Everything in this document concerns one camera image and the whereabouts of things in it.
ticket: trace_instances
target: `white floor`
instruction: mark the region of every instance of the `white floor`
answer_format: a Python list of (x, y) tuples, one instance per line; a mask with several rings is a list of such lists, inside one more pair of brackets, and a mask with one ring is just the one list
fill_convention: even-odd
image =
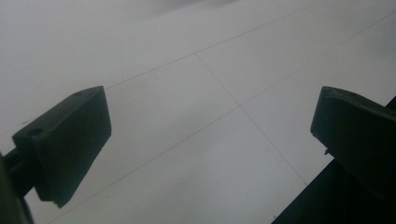
[(396, 95), (393, 0), (0, 0), (0, 148), (103, 85), (113, 135), (36, 223), (271, 223), (332, 159), (320, 88)]

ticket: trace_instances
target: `tile grout line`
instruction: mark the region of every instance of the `tile grout line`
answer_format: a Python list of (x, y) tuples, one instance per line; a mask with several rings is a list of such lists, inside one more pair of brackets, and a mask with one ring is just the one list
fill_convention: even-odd
[(300, 174), (297, 172), (297, 170), (294, 168), (294, 166), (292, 166), (290, 164), (290, 162), (285, 158), (285, 156), (282, 154), (282, 152), (280, 152), (280, 150), (277, 148), (277, 146), (270, 140), (270, 138), (265, 134), (265, 132), (260, 128), (260, 126), (257, 124), (257, 122), (249, 115), (249, 113), (245, 110), (244, 107), (240, 106), (242, 108), (242, 110), (245, 112), (245, 114), (249, 117), (249, 119), (254, 123), (254, 125), (256, 126), (256, 128), (260, 131), (260, 133), (262, 133), (262, 135), (268, 140), (268, 142), (271, 144), (271, 146), (273, 146), (277, 153), (283, 158), (283, 160), (289, 165), (289, 167), (294, 171), (295, 174), (297, 174), (297, 176), (303, 181), (303, 183), (308, 186), (308, 184), (306, 183), (306, 181), (300, 176)]
[[(374, 23), (372, 26), (368, 27), (367, 29), (364, 29), (363, 33), (364, 33), (366, 30), (368, 30), (368, 29), (372, 28), (373, 26), (377, 25), (377, 24), (380, 23), (381, 21), (384, 21), (386, 18), (392, 16), (394, 13), (396, 13), (396, 9), (395, 9), (394, 11), (392, 11), (391, 13), (389, 13), (389, 15), (385, 16), (384, 18), (382, 18), (382, 19), (379, 20), (378, 22)], [(381, 49), (384, 50), (385, 52), (390, 53), (390, 54), (391, 54), (390, 56), (391, 56), (392, 58), (396, 59), (396, 55), (394, 55), (394, 53), (392, 53), (390, 50), (385, 49), (383, 46), (380, 46), (380, 45), (379, 45), (375, 40), (373, 40), (370, 36), (368, 36), (368, 35), (366, 35), (366, 34), (362, 34), (362, 35), (364, 35), (364, 36), (365, 36), (366, 38), (368, 38), (373, 44), (375, 44), (376, 46), (378, 46), (379, 48), (381, 48)]]
[(217, 46), (217, 45), (220, 45), (220, 44), (223, 44), (223, 43), (225, 43), (225, 42), (231, 41), (231, 40), (233, 40), (233, 39), (235, 39), (235, 38), (237, 38), (237, 37), (239, 37), (239, 36), (246, 35), (246, 34), (248, 34), (248, 33), (251, 33), (251, 32), (254, 32), (254, 31), (256, 31), (256, 30), (259, 30), (259, 29), (261, 29), (262, 27), (267, 26), (267, 25), (269, 25), (269, 24), (271, 24), (271, 23), (274, 23), (274, 22), (276, 22), (276, 21), (280, 21), (280, 20), (286, 19), (286, 18), (289, 17), (289, 16), (292, 16), (292, 15), (297, 14), (297, 13), (299, 13), (299, 12), (301, 12), (301, 11), (304, 11), (304, 10), (306, 10), (306, 9), (308, 9), (308, 8), (311, 8), (311, 7), (315, 6), (316, 4), (317, 4), (317, 3), (315, 3), (315, 4), (312, 5), (312, 6), (305, 7), (305, 8), (302, 8), (302, 9), (300, 9), (300, 10), (297, 10), (297, 11), (295, 11), (295, 12), (291, 12), (291, 13), (289, 13), (289, 14), (283, 16), (283, 17), (280, 17), (280, 18), (275, 19), (275, 20), (273, 20), (273, 21), (269, 21), (269, 22), (267, 22), (267, 23), (264, 23), (264, 24), (262, 24), (262, 25), (259, 25), (259, 26), (255, 27), (255, 28), (252, 28), (251, 30), (245, 31), (245, 32), (243, 32), (243, 33), (241, 33), (241, 34), (238, 34), (238, 35), (235, 35), (235, 36), (230, 37), (230, 38), (228, 38), (228, 39), (222, 40), (222, 41), (220, 41), (219, 43), (210, 45), (210, 46), (205, 47), (205, 48), (203, 48), (203, 49), (199, 49), (199, 50), (197, 50), (197, 51), (195, 51), (195, 52), (193, 52), (193, 53), (190, 53), (190, 54), (187, 54), (187, 55), (185, 55), (185, 56), (182, 56), (181, 58), (175, 59), (175, 60), (173, 60), (172, 62), (165, 63), (165, 64), (163, 64), (163, 65), (160, 65), (160, 66), (158, 66), (158, 67), (155, 67), (155, 68), (153, 68), (153, 69), (150, 69), (150, 70), (148, 70), (147, 72), (143, 72), (143, 73), (141, 73), (141, 74), (139, 74), (139, 75), (137, 75), (137, 76), (135, 76), (135, 77), (129, 77), (129, 78), (127, 78), (127, 79), (125, 79), (125, 80), (123, 80), (123, 81), (121, 81), (121, 82), (119, 82), (119, 83), (113, 84), (113, 85), (111, 85), (111, 86), (105, 88), (105, 90), (109, 90), (109, 89), (112, 89), (112, 88), (114, 88), (114, 87), (117, 87), (117, 86), (119, 86), (119, 85), (121, 85), (121, 84), (123, 84), (123, 83), (125, 83), (125, 82), (128, 82), (128, 81), (130, 81), (130, 80), (132, 80), (132, 79), (134, 79), (134, 78), (136, 78), (136, 77), (142, 77), (143, 75), (145, 75), (145, 74), (147, 74), (147, 73), (150, 73), (150, 72), (153, 72), (153, 71), (155, 71), (155, 70), (161, 69), (161, 68), (163, 68), (163, 67), (165, 67), (165, 66), (167, 66), (167, 65), (169, 65), (169, 64), (176, 63), (176, 62), (178, 62), (178, 61), (180, 61), (180, 60), (183, 60), (183, 59), (185, 59), (185, 58), (188, 58), (188, 57), (190, 57), (190, 56), (192, 56), (192, 55), (194, 55), (194, 54), (198, 54), (198, 53), (200, 53), (200, 52), (202, 52), (202, 51), (204, 51), (204, 50), (214, 48), (214, 47)]
[(228, 91), (227, 88), (225, 88), (224, 84), (216, 77), (216, 75), (210, 70), (210, 68), (206, 65), (206, 63), (201, 59), (201, 57), (198, 54), (194, 54), (195, 57), (197, 57), (198, 61), (201, 62), (201, 64), (209, 71), (209, 73), (212, 75), (212, 77), (220, 84), (220, 86), (227, 92), (227, 94), (236, 102), (238, 106), (241, 106), (233, 97), (233, 95)]
[[(331, 7), (328, 7), (328, 6), (326, 6), (326, 5), (324, 5), (324, 6), (327, 7), (329, 10), (331, 10), (332, 13), (333, 13), (334, 15), (338, 15), (338, 13), (337, 13), (337, 12), (334, 12), (333, 9), (332, 9)], [(380, 22), (381, 22), (382, 20), (384, 20), (385, 18), (391, 16), (393, 13), (396, 13), (396, 9), (393, 10), (392, 12), (390, 12), (387, 16), (385, 16), (385, 17), (382, 18), (381, 20), (376, 21), (375, 23), (369, 25), (368, 27), (366, 27), (366, 28), (364, 28), (363, 30), (357, 32), (356, 34), (351, 35), (351, 37), (346, 38), (346, 40), (342, 41), (340, 44), (337, 44), (337, 45), (335, 45), (335, 46), (329, 48), (328, 50), (325, 50), (325, 51), (324, 51), (322, 54), (320, 54), (317, 58), (315, 58), (315, 59), (313, 59), (313, 60), (307, 62), (306, 64), (304, 64), (303, 66), (297, 68), (295, 71), (293, 71), (293, 72), (291, 72), (290, 74), (288, 74), (287, 76), (283, 77), (282, 79), (280, 79), (278, 82), (276, 82), (275, 84), (271, 85), (271, 86), (268, 87), (267, 89), (265, 89), (265, 90), (263, 90), (263, 91), (260, 91), (260, 92), (257, 93), (256, 95), (252, 96), (250, 99), (248, 99), (248, 100), (246, 100), (244, 103), (242, 103), (241, 106), (247, 104), (248, 102), (250, 102), (250, 101), (252, 101), (253, 99), (257, 98), (258, 96), (260, 96), (261, 94), (265, 93), (266, 91), (271, 90), (274, 86), (278, 85), (280, 82), (282, 82), (282, 81), (284, 81), (285, 79), (291, 77), (293, 74), (299, 72), (300, 70), (304, 69), (304, 68), (305, 68), (306, 66), (308, 66), (309, 64), (313, 63), (314, 61), (319, 60), (319, 59), (320, 59), (321, 57), (323, 57), (325, 54), (329, 53), (330, 51), (332, 51), (332, 50), (334, 50), (334, 49), (336, 49), (336, 48), (338, 48), (338, 47), (340, 47), (341, 45), (345, 44), (346, 42), (350, 41), (351, 39), (353, 39), (354, 37), (356, 37), (356, 36), (358, 36), (358, 35), (364, 35), (365, 37), (367, 37), (368, 39), (370, 39), (372, 42), (374, 42), (374, 40), (371, 39), (369, 36), (365, 35), (364, 32), (365, 32), (366, 30), (370, 29), (371, 27), (375, 26), (376, 24), (380, 23)]]
[(164, 152), (158, 154), (157, 156), (153, 157), (152, 159), (144, 162), (143, 164), (139, 165), (138, 167), (136, 167), (135, 169), (133, 169), (132, 171), (128, 172), (127, 174), (123, 175), (122, 177), (120, 177), (118, 180), (112, 182), (111, 184), (109, 184), (108, 186), (106, 186), (103, 189), (100, 189), (99, 191), (95, 192), (92, 196), (88, 197), (87, 199), (85, 199), (84, 201), (82, 201), (81, 203), (76, 204), (75, 206), (73, 206), (72, 208), (70, 208), (69, 210), (65, 211), (63, 214), (59, 215), (58, 217), (56, 217), (55, 219), (53, 219), (52, 221), (48, 222), (48, 224), (53, 223), (54, 221), (58, 220), (59, 218), (67, 215), (68, 213), (70, 213), (72, 210), (78, 208), (79, 206), (83, 205), (85, 202), (89, 201), (90, 199), (94, 198), (96, 195), (102, 193), (103, 191), (105, 191), (106, 189), (109, 189), (110, 187), (112, 187), (113, 185), (117, 184), (118, 182), (120, 182), (122, 179), (124, 179), (125, 177), (127, 177), (128, 175), (131, 175), (132, 173), (138, 171), (139, 169), (143, 168), (144, 166), (148, 165), (149, 163), (151, 163), (152, 161), (158, 159), (159, 157), (161, 157), (163, 154), (165, 154), (166, 152), (172, 150), (173, 148), (177, 147), (178, 145), (182, 144), (183, 142), (187, 141), (188, 139), (192, 138), (193, 136), (195, 136), (196, 134), (200, 133), (202, 130), (206, 129), (207, 127), (211, 126), (212, 124), (216, 123), (218, 120), (223, 119), (224, 117), (228, 116), (229, 114), (233, 113), (235, 110), (237, 110), (238, 108), (241, 108), (241, 106), (236, 106), (235, 108), (232, 108), (229, 112), (225, 113), (224, 115), (220, 116), (219, 118), (213, 120), (212, 122), (210, 122), (209, 124), (207, 124), (204, 128), (198, 130), (195, 133), (192, 133), (191, 135), (189, 135), (188, 137), (186, 137), (185, 139), (183, 139), (182, 141), (176, 143), (174, 146), (169, 147), (168, 149), (166, 149)]

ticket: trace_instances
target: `floor tile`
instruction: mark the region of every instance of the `floor tile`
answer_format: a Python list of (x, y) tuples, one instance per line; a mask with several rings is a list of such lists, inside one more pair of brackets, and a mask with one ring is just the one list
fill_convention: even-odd
[(315, 5), (198, 55), (242, 104), (351, 37), (344, 28)]
[(7, 0), (0, 73), (108, 87), (286, 14), (273, 0)]
[(396, 9), (392, 0), (319, 0), (345, 21), (353, 24), (356, 32), (363, 31)]
[(396, 57), (396, 12), (364, 31), (364, 34)]
[(396, 95), (396, 61), (359, 35), (244, 105), (249, 115), (310, 182), (332, 159), (310, 125), (322, 86), (354, 91), (382, 105)]
[(107, 90), (106, 98), (112, 137), (65, 208), (49, 214), (52, 205), (32, 193), (28, 202), (37, 223), (83, 202), (237, 107), (195, 56)]
[(237, 109), (54, 223), (270, 223), (303, 188)]

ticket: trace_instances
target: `screw hole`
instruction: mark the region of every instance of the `screw hole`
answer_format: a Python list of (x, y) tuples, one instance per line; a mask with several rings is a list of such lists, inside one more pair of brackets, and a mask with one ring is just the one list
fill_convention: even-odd
[(42, 129), (40, 129), (40, 128), (35, 128), (35, 129), (29, 131), (27, 134), (30, 135), (30, 136), (36, 136), (36, 135), (41, 134), (42, 132), (43, 132)]

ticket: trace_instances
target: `black plastic part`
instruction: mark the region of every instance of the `black plastic part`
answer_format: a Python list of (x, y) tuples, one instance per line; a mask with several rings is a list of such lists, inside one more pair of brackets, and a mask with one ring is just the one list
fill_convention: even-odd
[(13, 158), (9, 164), (27, 163), (23, 169), (34, 171), (32, 181), (40, 199), (62, 207), (110, 135), (103, 87), (79, 91), (13, 135), (17, 153), (9, 156)]
[(379, 199), (396, 198), (396, 111), (323, 87), (311, 133)]
[(396, 111), (396, 96), (387, 104), (387, 108)]
[(378, 199), (333, 160), (273, 224), (394, 224), (395, 214), (395, 202)]
[(29, 208), (17, 193), (10, 178), (6, 160), (0, 154), (0, 223), (33, 223)]

